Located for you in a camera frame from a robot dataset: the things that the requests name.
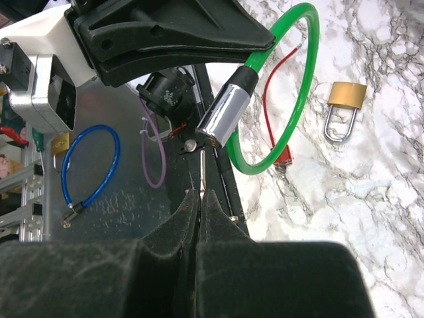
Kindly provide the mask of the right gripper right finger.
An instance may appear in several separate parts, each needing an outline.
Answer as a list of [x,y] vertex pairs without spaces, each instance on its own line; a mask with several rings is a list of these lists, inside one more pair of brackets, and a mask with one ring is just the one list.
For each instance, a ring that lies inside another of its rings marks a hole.
[[198,317],[373,317],[358,264],[338,243],[255,242],[208,189],[196,247]]

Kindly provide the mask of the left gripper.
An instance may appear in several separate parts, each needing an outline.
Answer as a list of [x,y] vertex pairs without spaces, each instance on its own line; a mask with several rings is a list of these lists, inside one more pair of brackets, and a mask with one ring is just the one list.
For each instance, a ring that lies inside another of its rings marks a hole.
[[72,1],[64,16],[112,87],[177,66],[245,62],[276,40],[238,1]]

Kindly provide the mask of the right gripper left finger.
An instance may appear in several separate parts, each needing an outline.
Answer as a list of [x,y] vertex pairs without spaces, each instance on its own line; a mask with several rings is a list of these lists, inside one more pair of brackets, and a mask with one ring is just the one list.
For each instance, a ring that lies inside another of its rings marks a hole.
[[193,317],[199,194],[143,238],[1,245],[2,317]]

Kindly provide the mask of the red cable lock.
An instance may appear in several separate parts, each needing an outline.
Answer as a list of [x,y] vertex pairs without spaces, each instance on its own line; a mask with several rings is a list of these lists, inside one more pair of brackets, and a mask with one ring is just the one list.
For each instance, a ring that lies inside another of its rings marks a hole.
[[[286,54],[279,62],[273,66],[270,71],[262,93],[262,108],[268,130],[268,136],[271,142],[271,149],[273,149],[284,132],[283,115],[288,114],[289,106],[283,102],[283,81],[278,79],[279,69],[287,62],[300,48],[302,44],[299,43],[288,54]],[[273,163],[274,168],[280,165],[286,165],[287,168],[293,164],[295,156],[292,154],[290,146],[295,146],[295,150],[299,148],[300,143],[299,131],[292,134],[290,141],[284,147],[282,153]]]

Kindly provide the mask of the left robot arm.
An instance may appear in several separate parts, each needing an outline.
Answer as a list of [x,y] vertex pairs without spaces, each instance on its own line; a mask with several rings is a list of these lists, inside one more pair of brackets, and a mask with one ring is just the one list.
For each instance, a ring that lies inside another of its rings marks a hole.
[[64,15],[100,80],[148,76],[140,94],[163,117],[193,85],[180,67],[244,62],[276,40],[238,1],[72,1]]

